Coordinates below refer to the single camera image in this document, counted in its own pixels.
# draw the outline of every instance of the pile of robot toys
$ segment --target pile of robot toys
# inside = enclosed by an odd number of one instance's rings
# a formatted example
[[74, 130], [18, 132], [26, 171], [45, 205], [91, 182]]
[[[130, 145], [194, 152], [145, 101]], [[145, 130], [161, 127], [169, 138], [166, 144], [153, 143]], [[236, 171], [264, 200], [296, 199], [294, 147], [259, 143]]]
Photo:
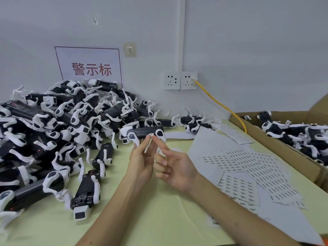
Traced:
[[262, 130], [267, 136], [277, 138], [283, 143], [298, 149], [320, 165], [328, 167], [328, 126], [317, 124], [285, 124], [272, 121], [271, 112], [264, 111], [257, 116]]
[[[191, 114], [157, 119], [153, 101], [138, 104], [135, 94], [116, 83], [64, 81], [44, 94], [22, 88], [0, 104], [0, 232], [6, 234], [8, 223], [51, 194], [73, 210], [75, 220], [87, 218], [100, 201], [100, 182], [118, 148], [115, 133], [123, 144], [139, 145], [148, 134], [166, 141], [164, 127], [184, 126], [190, 133], [211, 128], [205, 117]], [[102, 144], [105, 137], [111, 143]], [[90, 149], [99, 150], [93, 160]], [[84, 152], [94, 168], [87, 174]], [[73, 197], [65, 186], [74, 174], [80, 186]]]

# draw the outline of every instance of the table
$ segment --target table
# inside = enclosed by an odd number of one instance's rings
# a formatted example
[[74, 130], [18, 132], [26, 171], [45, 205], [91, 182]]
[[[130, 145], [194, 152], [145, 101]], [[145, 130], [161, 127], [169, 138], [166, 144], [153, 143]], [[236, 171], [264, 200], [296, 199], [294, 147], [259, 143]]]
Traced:
[[[228, 121], [223, 123], [239, 130]], [[169, 131], [184, 130], [183, 128], [166, 130]], [[179, 148], [187, 152], [192, 140], [168, 139], [167, 144], [170, 148]], [[88, 219], [75, 222], [72, 210], [65, 210], [64, 204], [55, 200], [52, 195], [32, 205], [14, 220], [9, 226], [8, 240], [3, 244], [3, 238], [0, 238], [1, 245], [73, 246], [76, 244], [104, 209], [125, 175], [132, 146], [132, 144], [120, 143], [118, 151], [114, 152], [113, 165], [109, 166], [106, 172], [107, 178], [101, 183], [101, 202], [93, 208]], [[258, 152], [271, 153], [257, 142], [253, 143], [251, 148]], [[91, 158], [96, 154], [97, 150], [93, 150]], [[308, 211], [302, 209], [302, 212], [320, 235], [328, 235], [328, 195], [289, 165], [287, 169], [292, 174], [293, 185], [305, 198], [309, 207]], [[75, 193], [78, 186], [77, 176], [73, 176], [68, 183], [68, 188]], [[136, 204], [122, 245], [200, 246], [233, 243], [223, 230], [207, 225], [205, 212], [191, 198], [153, 176]]]

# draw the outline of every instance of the yellow cable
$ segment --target yellow cable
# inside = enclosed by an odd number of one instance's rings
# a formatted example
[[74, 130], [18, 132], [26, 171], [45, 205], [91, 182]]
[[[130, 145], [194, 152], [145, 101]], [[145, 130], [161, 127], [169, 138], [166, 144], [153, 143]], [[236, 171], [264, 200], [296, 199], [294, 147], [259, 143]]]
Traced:
[[231, 112], [231, 114], [234, 115], [240, 121], [240, 123], [242, 124], [242, 126], [244, 128], [245, 133], [247, 134], [247, 128], [239, 116], [237, 116], [231, 109], [229, 109], [228, 107], [226, 107], [225, 105], [223, 105], [222, 103], [217, 101], [214, 97], [212, 97], [212, 95], [210, 93], [208, 93], [208, 91], [205, 90], [205, 88], [197, 80], [195, 80], [195, 84], [198, 85], [214, 102], [216, 102], [218, 105], [221, 105], [222, 107], [224, 107], [227, 111]]

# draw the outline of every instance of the wall outlet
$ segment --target wall outlet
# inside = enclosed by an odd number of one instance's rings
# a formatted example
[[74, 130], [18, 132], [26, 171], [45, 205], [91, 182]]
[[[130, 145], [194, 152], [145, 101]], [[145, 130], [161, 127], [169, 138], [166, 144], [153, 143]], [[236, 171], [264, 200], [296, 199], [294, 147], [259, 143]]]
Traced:
[[164, 90], [180, 90], [181, 72], [165, 71], [162, 76], [162, 87]]
[[197, 86], [192, 84], [192, 79], [198, 80], [198, 71], [181, 72], [181, 90], [195, 90]]

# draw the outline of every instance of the forearm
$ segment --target forearm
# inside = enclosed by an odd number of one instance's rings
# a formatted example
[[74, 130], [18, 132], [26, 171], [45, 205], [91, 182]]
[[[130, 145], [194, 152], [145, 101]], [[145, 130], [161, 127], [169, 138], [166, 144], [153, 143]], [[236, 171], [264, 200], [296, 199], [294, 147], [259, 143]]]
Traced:
[[284, 232], [233, 201], [202, 175], [199, 174], [196, 179], [190, 195], [239, 245], [299, 245]]
[[76, 246], [119, 245], [138, 193], [133, 178], [125, 176], [109, 203]]

